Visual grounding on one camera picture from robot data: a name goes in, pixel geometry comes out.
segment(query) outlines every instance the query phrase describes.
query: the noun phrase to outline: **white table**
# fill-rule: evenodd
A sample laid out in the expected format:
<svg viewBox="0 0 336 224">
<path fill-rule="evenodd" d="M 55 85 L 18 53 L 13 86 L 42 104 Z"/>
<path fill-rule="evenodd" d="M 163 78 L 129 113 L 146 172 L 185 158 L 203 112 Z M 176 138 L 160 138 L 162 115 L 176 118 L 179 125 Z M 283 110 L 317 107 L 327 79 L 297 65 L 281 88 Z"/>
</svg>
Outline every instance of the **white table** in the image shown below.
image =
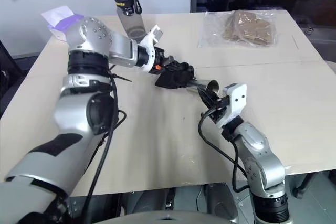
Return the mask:
<svg viewBox="0 0 336 224">
<path fill-rule="evenodd" d="M 225 46 L 198 48 L 202 13 L 144 15 L 149 29 L 164 32 L 158 46 L 186 61 L 200 79 L 216 79 L 221 88 L 247 84 L 243 118 L 270 141 L 286 174 L 336 168 L 336 75 L 322 60 L 290 15 L 278 10 L 279 41 L 271 48 Z M 123 32 L 116 16 L 99 17 Z M 52 109 L 67 74 L 67 44 L 51 38 L 0 120 L 0 178 L 33 147 L 57 135 Z M 115 67 L 119 108 L 127 120 L 116 130 L 94 194 L 120 193 L 183 185 L 229 182 L 232 164 L 199 137 L 205 105 L 185 89 L 154 86 L 157 76 L 137 68 Z M 230 156 L 234 152 L 212 122 L 205 135 Z M 78 183 L 85 195 L 98 165 L 100 148 Z"/>
</svg>

